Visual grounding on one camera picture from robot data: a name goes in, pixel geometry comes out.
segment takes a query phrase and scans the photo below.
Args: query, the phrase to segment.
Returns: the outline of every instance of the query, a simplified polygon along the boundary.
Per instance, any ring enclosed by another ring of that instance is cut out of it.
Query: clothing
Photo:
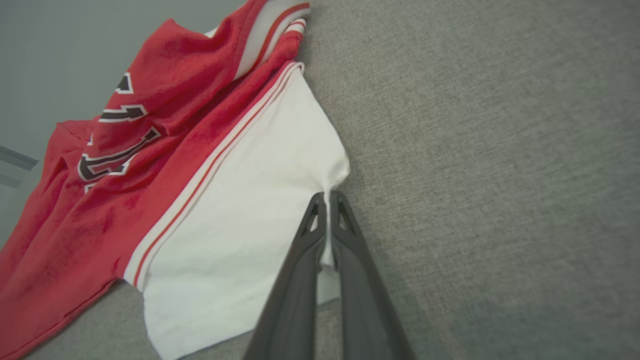
[[[253,327],[308,199],[349,171],[292,60],[307,14],[296,0],[249,1],[207,35],[169,20],[102,115],[58,124],[0,252],[0,359],[117,279],[143,292],[163,359]]]

